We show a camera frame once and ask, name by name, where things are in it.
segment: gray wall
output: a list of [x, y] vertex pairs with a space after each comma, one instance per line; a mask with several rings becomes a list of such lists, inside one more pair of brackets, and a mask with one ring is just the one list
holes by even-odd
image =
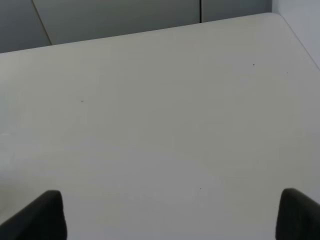
[[272, 11], [272, 0], [202, 0], [201, 5], [203, 22]]
[[0, 53], [49, 44], [31, 0], [0, 0]]
[[34, 0], [52, 44], [200, 22], [199, 0]]

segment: table top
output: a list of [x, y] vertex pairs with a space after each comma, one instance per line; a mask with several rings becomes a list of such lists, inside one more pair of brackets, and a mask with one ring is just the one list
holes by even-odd
[[55, 189], [70, 240], [273, 239], [319, 89], [272, 13], [0, 54], [0, 220]]

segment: white table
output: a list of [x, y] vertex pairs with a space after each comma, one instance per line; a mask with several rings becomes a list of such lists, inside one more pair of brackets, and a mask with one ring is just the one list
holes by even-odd
[[0, 217], [62, 192], [69, 240], [270, 240], [320, 201], [320, 72], [268, 13], [0, 54]]

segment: cabinet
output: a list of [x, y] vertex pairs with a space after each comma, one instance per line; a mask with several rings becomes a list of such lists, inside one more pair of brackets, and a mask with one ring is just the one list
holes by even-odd
[[272, 0], [201, 0], [202, 22], [271, 12]]
[[200, 22], [199, 0], [33, 0], [52, 44]]

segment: white wall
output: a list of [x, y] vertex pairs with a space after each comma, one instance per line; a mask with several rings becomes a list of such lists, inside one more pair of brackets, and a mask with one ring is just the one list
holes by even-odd
[[320, 1], [273, 0], [272, 11], [284, 17], [320, 68]]

